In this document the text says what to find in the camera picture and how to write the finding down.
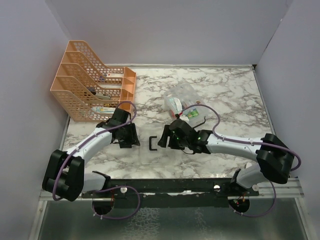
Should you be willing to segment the clear teal pad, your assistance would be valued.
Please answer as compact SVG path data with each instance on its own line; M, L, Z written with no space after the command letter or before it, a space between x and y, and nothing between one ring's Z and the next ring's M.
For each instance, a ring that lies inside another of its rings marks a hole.
M174 111L180 113L183 110L183 105L182 105L181 101L178 98L173 97L169 101L170 101Z

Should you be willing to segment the clear medicine kit box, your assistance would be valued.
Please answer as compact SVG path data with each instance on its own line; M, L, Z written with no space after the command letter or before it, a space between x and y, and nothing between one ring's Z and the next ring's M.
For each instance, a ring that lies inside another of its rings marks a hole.
M191 105L205 104L197 91L189 84L178 84L163 94L164 109L169 116L175 120L176 114L182 112ZM205 123L209 110L205 107L191 107L182 113L180 118L186 121L191 127L196 128Z

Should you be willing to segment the clear compartment tray insert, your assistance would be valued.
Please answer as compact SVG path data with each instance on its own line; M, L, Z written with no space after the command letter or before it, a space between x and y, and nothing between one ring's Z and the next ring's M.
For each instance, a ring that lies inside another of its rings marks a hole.
M181 101L182 104L182 110L185 110L187 107L191 106L191 105L197 105L196 101L200 101L202 104L202 100L200 98L197 97L190 97L190 96L183 96L183 95L177 95L177 94L172 94L169 93L164 97L164 105L165 105L165 109L168 111L168 114L170 115L170 117L172 119L176 119L176 114L179 114L181 112L177 112L173 109L171 103L170 103L170 99L171 98L178 98ZM192 112L194 110L197 110L199 115L196 117L193 117L191 119L189 119L187 117L187 114L189 112ZM182 116L180 116L180 118L186 122L188 122L191 126L195 126L197 124L202 123L207 117L208 117L208 110L206 110L206 108L204 107L191 107L188 108L187 110L185 110L182 113Z

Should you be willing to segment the small green box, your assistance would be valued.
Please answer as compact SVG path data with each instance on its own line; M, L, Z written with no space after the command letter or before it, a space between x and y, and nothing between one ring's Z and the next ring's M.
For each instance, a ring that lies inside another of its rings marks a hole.
M198 111L197 111L197 110L193 110L193 111L191 111L191 112L189 112L189 113L187 114L187 117L188 117L189 119L191 119L191 118L197 117L198 115L199 115Z

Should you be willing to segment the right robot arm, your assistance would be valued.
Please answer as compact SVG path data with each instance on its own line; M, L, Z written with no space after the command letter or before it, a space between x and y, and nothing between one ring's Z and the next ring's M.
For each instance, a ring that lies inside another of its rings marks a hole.
M255 161L233 174L229 189L236 196L266 181L286 184L295 158L293 151L274 134L267 133L262 138L230 138L213 130L195 130L181 119L164 126L157 144L162 148L189 149L193 154L226 154Z

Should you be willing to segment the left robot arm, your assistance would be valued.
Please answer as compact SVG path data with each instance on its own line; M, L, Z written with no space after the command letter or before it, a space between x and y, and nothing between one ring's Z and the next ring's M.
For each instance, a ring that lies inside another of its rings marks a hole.
M128 111L116 108L112 117L98 123L93 132L77 145L52 152L42 181L42 189L54 200L75 201L82 193L94 191L106 197L110 177L98 171L85 172L85 166L99 151L117 141L120 148L139 146L137 130Z

